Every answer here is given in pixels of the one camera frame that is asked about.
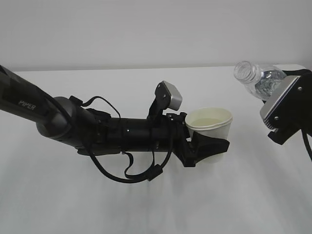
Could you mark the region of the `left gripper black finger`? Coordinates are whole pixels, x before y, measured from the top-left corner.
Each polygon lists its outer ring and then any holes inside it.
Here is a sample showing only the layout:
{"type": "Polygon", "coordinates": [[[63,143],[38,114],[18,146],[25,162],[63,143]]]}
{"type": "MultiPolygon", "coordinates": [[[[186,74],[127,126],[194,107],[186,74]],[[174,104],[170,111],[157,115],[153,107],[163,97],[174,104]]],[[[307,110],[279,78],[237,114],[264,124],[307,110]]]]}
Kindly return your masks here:
{"type": "Polygon", "coordinates": [[[190,148],[194,163],[227,152],[229,145],[230,142],[226,139],[204,136],[198,132],[193,132],[190,148]]]}

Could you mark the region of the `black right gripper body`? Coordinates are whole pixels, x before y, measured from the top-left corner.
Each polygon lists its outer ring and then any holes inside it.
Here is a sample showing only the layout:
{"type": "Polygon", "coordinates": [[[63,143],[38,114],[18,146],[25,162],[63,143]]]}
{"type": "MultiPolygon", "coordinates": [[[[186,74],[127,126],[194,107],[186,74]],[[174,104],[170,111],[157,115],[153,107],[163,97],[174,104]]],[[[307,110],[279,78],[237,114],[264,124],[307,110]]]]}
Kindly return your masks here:
{"type": "Polygon", "coordinates": [[[300,76],[292,89],[274,111],[274,130],[268,137],[283,145],[298,131],[312,134],[312,72],[309,69],[285,71],[287,76],[300,76]]]}

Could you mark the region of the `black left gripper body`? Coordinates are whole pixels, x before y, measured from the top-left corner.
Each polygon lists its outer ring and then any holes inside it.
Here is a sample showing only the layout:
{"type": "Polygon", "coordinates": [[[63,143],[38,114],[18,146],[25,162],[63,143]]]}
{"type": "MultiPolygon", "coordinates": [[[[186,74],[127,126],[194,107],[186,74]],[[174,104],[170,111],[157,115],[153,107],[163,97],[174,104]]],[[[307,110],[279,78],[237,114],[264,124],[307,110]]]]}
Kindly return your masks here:
{"type": "Polygon", "coordinates": [[[160,114],[151,127],[151,140],[153,149],[158,152],[166,152],[166,157],[160,164],[163,168],[169,161],[171,154],[174,154],[184,167],[195,166],[195,150],[187,140],[190,134],[185,124],[186,113],[160,114]]]}

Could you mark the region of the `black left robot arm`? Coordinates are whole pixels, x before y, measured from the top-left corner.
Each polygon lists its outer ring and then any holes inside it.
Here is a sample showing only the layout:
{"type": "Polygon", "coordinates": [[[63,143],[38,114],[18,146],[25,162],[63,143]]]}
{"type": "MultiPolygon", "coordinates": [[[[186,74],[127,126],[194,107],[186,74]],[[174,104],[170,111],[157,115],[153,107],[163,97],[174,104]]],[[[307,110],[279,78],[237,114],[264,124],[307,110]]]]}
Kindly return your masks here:
{"type": "Polygon", "coordinates": [[[178,110],[182,97],[166,81],[158,84],[155,99],[146,118],[112,117],[90,107],[76,97],[51,97],[36,85],[5,67],[0,69],[0,108],[33,121],[47,138],[70,145],[80,155],[96,156],[122,152],[172,152],[185,167],[228,150],[222,138],[190,134],[186,113],[178,110]]]}

